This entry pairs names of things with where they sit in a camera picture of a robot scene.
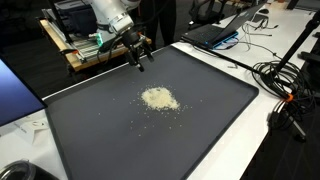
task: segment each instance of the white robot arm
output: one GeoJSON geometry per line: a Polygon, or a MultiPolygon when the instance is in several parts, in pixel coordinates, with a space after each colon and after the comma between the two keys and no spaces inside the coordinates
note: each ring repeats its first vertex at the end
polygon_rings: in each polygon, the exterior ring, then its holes
{"type": "Polygon", "coordinates": [[[133,30],[134,23],[128,14],[128,10],[138,7],[141,0],[87,0],[92,6],[97,18],[98,25],[98,44],[101,52],[106,52],[112,48],[112,41],[119,39],[129,49],[130,65],[141,67],[139,57],[136,57],[137,49],[142,48],[145,51],[150,51],[147,48],[145,40],[140,38],[140,35],[133,30]]]}

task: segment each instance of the computer monitor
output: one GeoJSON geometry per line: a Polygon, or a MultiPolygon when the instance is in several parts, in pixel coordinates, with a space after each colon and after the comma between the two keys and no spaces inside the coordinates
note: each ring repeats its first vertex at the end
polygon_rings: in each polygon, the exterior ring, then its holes
{"type": "Polygon", "coordinates": [[[0,57],[0,127],[46,107],[0,57]]]}

